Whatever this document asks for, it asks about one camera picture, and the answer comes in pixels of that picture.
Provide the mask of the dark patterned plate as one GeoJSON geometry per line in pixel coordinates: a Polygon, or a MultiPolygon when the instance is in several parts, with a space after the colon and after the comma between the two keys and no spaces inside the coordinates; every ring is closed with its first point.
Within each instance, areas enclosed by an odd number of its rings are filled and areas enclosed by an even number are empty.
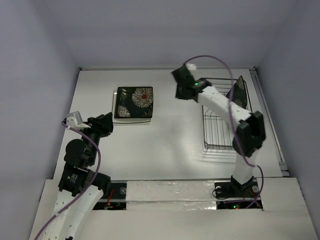
{"type": "Polygon", "coordinates": [[[116,119],[151,119],[154,110],[152,86],[120,86],[116,91],[116,119]]]}

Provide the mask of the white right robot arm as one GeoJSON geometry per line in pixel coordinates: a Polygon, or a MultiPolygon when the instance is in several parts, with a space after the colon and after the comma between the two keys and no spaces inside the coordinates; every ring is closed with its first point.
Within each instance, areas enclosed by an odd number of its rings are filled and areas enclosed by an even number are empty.
{"type": "Polygon", "coordinates": [[[177,99],[194,100],[210,109],[228,123],[233,131],[232,147],[237,155],[230,190],[235,196],[242,196],[249,189],[248,183],[254,176],[257,152],[266,140],[263,114],[238,106],[205,78],[195,80],[186,65],[173,70],[171,74],[177,84],[177,99]]]}

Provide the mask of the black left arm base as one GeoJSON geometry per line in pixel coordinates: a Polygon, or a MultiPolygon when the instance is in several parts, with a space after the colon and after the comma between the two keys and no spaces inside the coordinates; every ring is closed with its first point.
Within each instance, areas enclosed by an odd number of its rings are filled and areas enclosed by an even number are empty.
{"type": "Polygon", "coordinates": [[[126,181],[112,181],[110,190],[106,198],[111,197],[111,200],[124,201],[127,194],[127,182],[126,181]]]}

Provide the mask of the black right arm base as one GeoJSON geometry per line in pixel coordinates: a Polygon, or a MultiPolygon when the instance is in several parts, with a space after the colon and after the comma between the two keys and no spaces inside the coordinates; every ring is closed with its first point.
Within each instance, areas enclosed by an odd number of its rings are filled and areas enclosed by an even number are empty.
{"type": "Polygon", "coordinates": [[[233,176],[229,181],[217,181],[212,191],[218,200],[246,197],[256,197],[260,191],[258,183],[251,177],[247,182],[240,184],[233,176]]]}

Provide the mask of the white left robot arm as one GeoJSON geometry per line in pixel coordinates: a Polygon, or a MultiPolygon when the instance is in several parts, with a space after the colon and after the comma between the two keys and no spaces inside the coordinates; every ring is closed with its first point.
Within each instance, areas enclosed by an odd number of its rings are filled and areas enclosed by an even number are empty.
{"type": "Polygon", "coordinates": [[[75,111],[61,124],[81,137],[65,147],[65,164],[53,213],[36,234],[36,240],[78,239],[98,200],[111,191],[110,176],[99,172],[102,162],[99,142],[113,132],[113,114],[109,112],[83,121],[80,112],[75,111]]]}

